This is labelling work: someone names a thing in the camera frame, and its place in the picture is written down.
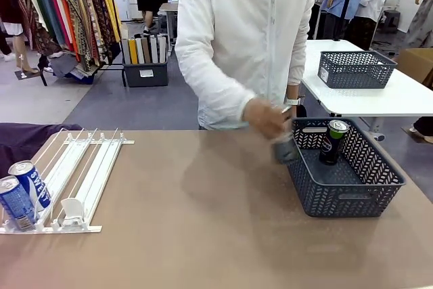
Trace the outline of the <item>person's right hand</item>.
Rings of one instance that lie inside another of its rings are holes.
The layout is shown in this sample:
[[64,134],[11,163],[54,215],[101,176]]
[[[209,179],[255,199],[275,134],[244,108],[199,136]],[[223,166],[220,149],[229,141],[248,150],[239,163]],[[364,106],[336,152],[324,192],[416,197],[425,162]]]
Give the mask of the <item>person's right hand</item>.
[[274,140],[292,128],[290,114],[283,113],[282,110],[264,99],[255,97],[245,105],[242,120],[263,137]]

